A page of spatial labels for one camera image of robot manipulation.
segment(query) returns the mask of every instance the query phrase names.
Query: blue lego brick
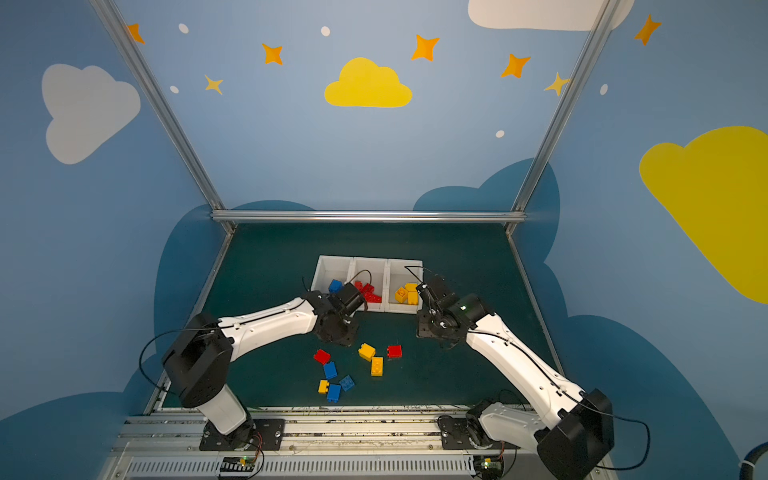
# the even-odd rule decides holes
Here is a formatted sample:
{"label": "blue lego brick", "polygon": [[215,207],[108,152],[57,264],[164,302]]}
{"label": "blue lego brick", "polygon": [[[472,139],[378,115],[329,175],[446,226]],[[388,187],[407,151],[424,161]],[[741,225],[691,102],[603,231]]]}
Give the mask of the blue lego brick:
{"label": "blue lego brick", "polygon": [[339,374],[336,373],[336,364],[334,362],[328,362],[323,365],[323,369],[326,371],[326,380],[335,379]]}
{"label": "blue lego brick", "polygon": [[348,392],[349,389],[355,386],[355,383],[352,381],[352,377],[349,375],[341,379],[341,382],[339,383],[341,383],[341,388],[343,388],[345,392]]}
{"label": "blue lego brick", "polygon": [[339,282],[338,280],[332,280],[331,284],[328,285],[328,291],[331,293],[338,293],[343,286],[344,284]]}
{"label": "blue lego brick", "polygon": [[339,395],[341,395],[341,386],[328,385],[328,402],[336,403],[339,401]]}

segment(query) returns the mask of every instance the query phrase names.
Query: yellow star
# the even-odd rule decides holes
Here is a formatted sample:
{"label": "yellow star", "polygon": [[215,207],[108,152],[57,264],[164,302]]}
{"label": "yellow star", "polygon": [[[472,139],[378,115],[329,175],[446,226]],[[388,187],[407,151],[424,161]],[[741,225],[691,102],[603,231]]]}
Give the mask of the yellow star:
{"label": "yellow star", "polygon": [[219,90],[219,84],[223,80],[213,81],[210,78],[208,78],[208,75],[205,76],[205,79],[208,80],[208,86],[205,87],[206,90],[215,90],[215,91],[219,92],[219,95],[222,95],[221,90]]}
{"label": "yellow star", "polygon": [[507,65],[507,69],[502,73],[502,78],[507,75],[514,75],[515,77],[520,78],[520,75],[523,74],[523,67],[530,59],[531,57],[517,58],[514,55],[509,55],[509,65]]}
{"label": "yellow star", "polygon": [[139,24],[134,23],[133,25],[128,25],[128,31],[131,33],[131,37],[134,38],[135,41],[139,43],[144,43],[144,39],[139,35]]}
{"label": "yellow star", "polygon": [[569,81],[571,81],[570,78],[566,78],[565,80],[560,78],[560,72],[558,72],[558,73],[554,74],[554,84],[546,87],[544,89],[544,91],[554,90],[554,91],[556,91],[558,93],[558,97],[559,97],[560,96],[560,90],[563,88],[563,85],[567,84]]}
{"label": "yellow star", "polygon": [[283,47],[267,47],[265,44],[261,44],[264,47],[264,51],[266,52],[266,59],[264,60],[264,63],[276,63],[278,65],[282,65],[283,61],[280,60],[280,50],[283,50]]}
{"label": "yellow star", "polygon": [[438,40],[439,38],[433,38],[432,40],[427,40],[417,35],[416,51],[413,52],[413,56],[411,57],[411,60],[416,60],[417,58],[426,58],[427,60],[432,61],[432,49],[435,48],[435,45],[437,44]]}
{"label": "yellow star", "polygon": [[656,31],[657,28],[661,26],[661,22],[654,22],[650,19],[650,15],[648,15],[648,20],[645,21],[645,25],[643,25],[642,30],[640,30],[637,35],[635,35],[635,39],[642,40],[643,45],[648,45],[648,39],[650,38],[651,34]]}

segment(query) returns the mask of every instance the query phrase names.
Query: orange star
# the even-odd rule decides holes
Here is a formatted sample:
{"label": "orange star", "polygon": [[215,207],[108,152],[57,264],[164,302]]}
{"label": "orange star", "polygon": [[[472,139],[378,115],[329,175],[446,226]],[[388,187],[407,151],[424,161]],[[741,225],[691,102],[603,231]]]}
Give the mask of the orange star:
{"label": "orange star", "polygon": [[643,45],[648,45],[648,39],[660,26],[661,22],[654,22],[651,20],[650,15],[648,15],[648,20],[645,21],[645,25],[643,25],[642,30],[640,30],[634,37],[637,40],[642,40]]}
{"label": "orange star", "polygon": [[139,43],[144,43],[144,39],[139,35],[139,24],[134,23],[133,25],[128,26],[128,31],[131,33],[131,37],[134,38],[135,41]]}
{"label": "orange star", "polygon": [[437,45],[438,40],[439,38],[426,40],[417,35],[416,51],[413,52],[413,56],[411,57],[411,60],[416,60],[417,58],[426,58],[427,60],[432,61],[432,49],[435,48],[435,45]]}
{"label": "orange star", "polygon": [[267,47],[265,44],[261,44],[264,47],[264,51],[266,52],[266,59],[264,59],[264,63],[276,63],[278,65],[282,65],[283,61],[280,60],[280,50],[283,50],[283,47]]}
{"label": "orange star", "polygon": [[514,55],[509,55],[509,65],[507,65],[507,69],[502,73],[502,78],[507,75],[514,75],[515,77],[520,78],[520,75],[523,74],[523,67],[530,59],[531,57],[517,58]]}

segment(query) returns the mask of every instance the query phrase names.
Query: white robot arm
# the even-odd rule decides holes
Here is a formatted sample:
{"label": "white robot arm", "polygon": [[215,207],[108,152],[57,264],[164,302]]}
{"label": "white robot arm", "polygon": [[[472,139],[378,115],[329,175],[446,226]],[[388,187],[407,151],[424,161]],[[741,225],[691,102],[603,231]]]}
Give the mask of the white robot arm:
{"label": "white robot arm", "polygon": [[[613,447],[611,404],[599,391],[587,395],[553,370],[475,295],[459,299],[438,277],[417,286],[424,300],[418,336],[465,340],[491,361],[535,412],[484,401],[467,415],[479,448],[503,440],[538,452],[559,480],[583,478]],[[253,421],[226,385],[230,362],[268,343],[314,332],[326,342],[351,346],[358,324],[350,315],[364,301],[347,283],[336,294],[308,292],[267,310],[218,320],[195,316],[163,358],[185,407],[198,408],[217,436],[219,450],[251,448]]]}

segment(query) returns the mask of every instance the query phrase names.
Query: box compartment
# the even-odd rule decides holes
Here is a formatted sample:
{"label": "box compartment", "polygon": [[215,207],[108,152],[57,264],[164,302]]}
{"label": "box compartment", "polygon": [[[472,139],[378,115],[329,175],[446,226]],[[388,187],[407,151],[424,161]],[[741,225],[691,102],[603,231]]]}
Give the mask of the box compartment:
{"label": "box compartment", "polygon": [[419,277],[424,279],[424,263],[421,260],[402,260],[399,258],[390,258],[387,261],[387,270],[389,277],[389,291],[387,296],[387,303],[384,306],[386,312],[391,313],[411,313],[413,315],[422,308],[422,298],[419,297],[419,305],[405,305],[398,303],[395,300],[395,292],[401,286],[406,283],[418,283],[417,280],[407,269],[407,266],[416,265],[418,268],[411,268],[410,270]]}

